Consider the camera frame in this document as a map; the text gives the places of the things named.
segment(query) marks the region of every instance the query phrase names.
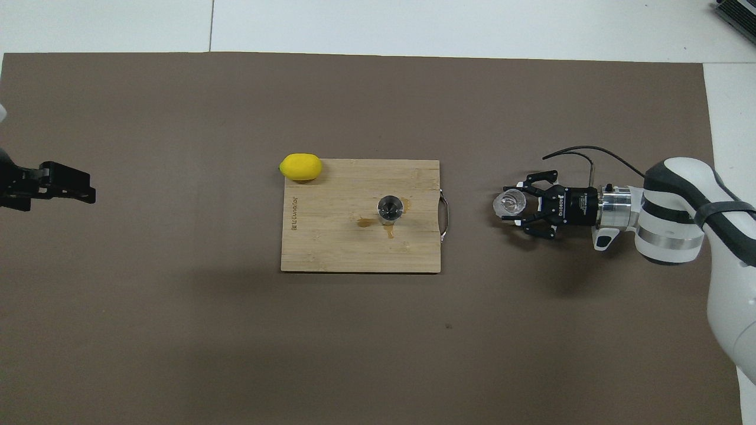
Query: lemon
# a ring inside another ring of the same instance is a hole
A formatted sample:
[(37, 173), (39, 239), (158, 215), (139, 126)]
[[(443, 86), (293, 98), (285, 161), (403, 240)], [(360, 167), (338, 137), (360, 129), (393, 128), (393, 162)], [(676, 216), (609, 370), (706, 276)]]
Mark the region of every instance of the lemon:
[(278, 169), (292, 180), (312, 180), (321, 174), (323, 163), (313, 154), (290, 154), (281, 161)]

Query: wooden cutting board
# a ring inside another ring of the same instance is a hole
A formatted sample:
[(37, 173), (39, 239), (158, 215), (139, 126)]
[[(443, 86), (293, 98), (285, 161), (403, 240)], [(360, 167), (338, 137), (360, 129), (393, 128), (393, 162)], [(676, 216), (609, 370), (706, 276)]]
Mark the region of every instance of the wooden cutting board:
[[(286, 179), (282, 271), (441, 271), (437, 160), (322, 161), (315, 180)], [(387, 195), (404, 204), (392, 226), (377, 212)]]

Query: black cable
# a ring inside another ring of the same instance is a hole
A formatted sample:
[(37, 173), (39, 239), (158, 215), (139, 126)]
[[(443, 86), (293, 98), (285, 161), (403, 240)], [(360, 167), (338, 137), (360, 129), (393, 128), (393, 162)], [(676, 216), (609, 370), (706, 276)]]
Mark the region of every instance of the black cable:
[(603, 152), (605, 154), (610, 155), (611, 157), (613, 157), (614, 159), (618, 160), (619, 162), (623, 163), (624, 165), (626, 165), (627, 168), (635, 171), (635, 173), (638, 174), (639, 176), (641, 176), (643, 178), (646, 178), (645, 174), (643, 174), (642, 172), (640, 172), (639, 169), (637, 169), (634, 166), (632, 166), (628, 161), (623, 160), (619, 155), (615, 154), (614, 152), (610, 151), (609, 149), (605, 149), (603, 147), (598, 147), (598, 146), (580, 145), (580, 146), (567, 147), (565, 149), (558, 150), (557, 152), (553, 152), (551, 154), (548, 154), (545, 157), (543, 157), (542, 159), (546, 160), (548, 158), (555, 157), (556, 155), (564, 154), (564, 153), (566, 153), (566, 152), (568, 152), (570, 150), (574, 150), (574, 149), (594, 149), (594, 150), (599, 150), (599, 151), (601, 151), (601, 152)]
[(593, 161), (588, 157), (588, 155), (581, 154), (580, 152), (554, 152), (553, 154), (548, 154), (541, 159), (548, 160), (549, 158), (558, 157), (559, 155), (578, 155), (579, 157), (585, 158), (591, 165), (593, 165)]
[(588, 172), (588, 186), (593, 186), (593, 161), (592, 161), (591, 158), (589, 158), (588, 155), (581, 154), (580, 152), (569, 151), (569, 152), (549, 154), (549, 155), (546, 155), (543, 159), (544, 160), (548, 160), (549, 158), (554, 158), (554, 157), (557, 157), (559, 155), (577, 155), (579, 157), (583, 157), (586, 160), (588, 160), (588, 162), (590, 163), (590, 171)]

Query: liquid spill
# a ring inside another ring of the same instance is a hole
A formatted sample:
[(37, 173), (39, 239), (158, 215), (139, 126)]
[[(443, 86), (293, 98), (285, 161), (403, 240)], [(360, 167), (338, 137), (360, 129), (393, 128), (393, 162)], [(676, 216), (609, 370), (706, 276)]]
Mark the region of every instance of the liquid spill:
[(405, 197), (400, 197), (402, 205), (404, 205), (404, 212), (407, 213), (410, 210), (410, 200)]
[(378, 224), (378, 219), (359, 219), (357, 220), (357, 225), (361, 228), (370, 227), (372, 225)]
[[(378, 219), (359, 219), (357, 220), (357, 225), (361, 228), (370, 227), (372, 225), (379, 224), (380, 221)], [(389, 239), (394, 238), (394, 225), (384, 225), (383, 228), (386, 230), (386, 234), (389, 236)]]

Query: brown table mat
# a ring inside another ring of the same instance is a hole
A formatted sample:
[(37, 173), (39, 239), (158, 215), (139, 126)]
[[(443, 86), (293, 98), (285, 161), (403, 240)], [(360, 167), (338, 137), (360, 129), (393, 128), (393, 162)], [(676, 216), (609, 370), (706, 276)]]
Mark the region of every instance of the brown table mat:
[[(711, 163), (702, 66), (6, 54), (0, 144), (98, 201), (0, 211), (2, 423), (737, 423), (710, 260), (533, 240), (502, 185), (598, 144)], [(285, 274), (287, 154), (441, 161), (439, 275)], [(594, 154), (596, 183), (641, 185)]]

